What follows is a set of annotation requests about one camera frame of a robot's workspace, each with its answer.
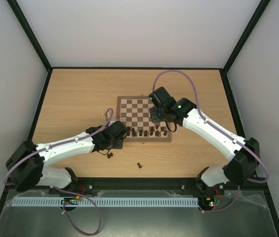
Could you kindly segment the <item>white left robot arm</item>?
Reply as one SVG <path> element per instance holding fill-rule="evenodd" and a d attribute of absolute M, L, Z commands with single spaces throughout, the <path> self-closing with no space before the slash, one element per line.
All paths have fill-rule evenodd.
<path fill-rule="evenodd" d="M 121 149 L 127 132 L 122 122 L 114 120 L 57 142 L 34 144 L 31 140 L 24 141 L 5 164 L 6 180 L 11 181 L 18 192 L 36 186 L 53 186 L 72 192 L 79 182 L 73 170 L 53 168 L 52 164 L 81 154 Z"/>

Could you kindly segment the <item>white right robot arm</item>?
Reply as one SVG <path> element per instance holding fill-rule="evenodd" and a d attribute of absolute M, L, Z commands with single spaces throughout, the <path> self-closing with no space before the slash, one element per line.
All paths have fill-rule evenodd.
<path fill-rule="evenodd" d="M 259 155 L 256 139 L 246 140 L 234 135 L 213 120 L 199 114 L 197 105 L 186 98 L 176 101 L 164 87 L 149 95 L 153 107 L 149 109 L 153 123 L 164 121 L 184 127 L 201 136 L 220 151 L 227 159 L 226 164 L 204 168 L 196 177 L 196 187 L 208 193 L 217 184 L 232 182 L 243 185 L 258 166 L 255 156 Z"/>

